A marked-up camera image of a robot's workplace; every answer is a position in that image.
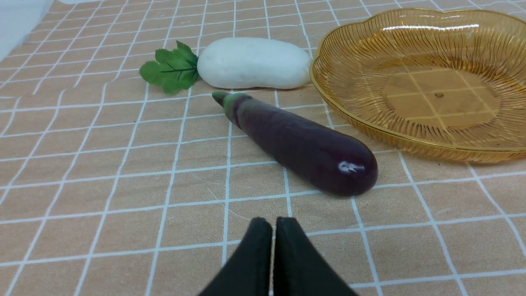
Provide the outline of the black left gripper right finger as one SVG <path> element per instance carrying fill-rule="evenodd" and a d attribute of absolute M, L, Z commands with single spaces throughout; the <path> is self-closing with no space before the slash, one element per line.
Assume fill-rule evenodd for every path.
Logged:
<path fill-rule="evenodd" d="M 356 296 L 331 268 L 294 217 L 278 217 L 274 257 L 275 296 Z"/>

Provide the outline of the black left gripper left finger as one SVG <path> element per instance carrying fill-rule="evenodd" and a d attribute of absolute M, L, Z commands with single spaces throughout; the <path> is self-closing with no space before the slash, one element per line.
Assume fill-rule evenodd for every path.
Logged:
<path fill-rule="evenodd" d="M 272 227 L 255 217 L 235 252 L 200 292 L 201 296 L 268 296 Z"/>

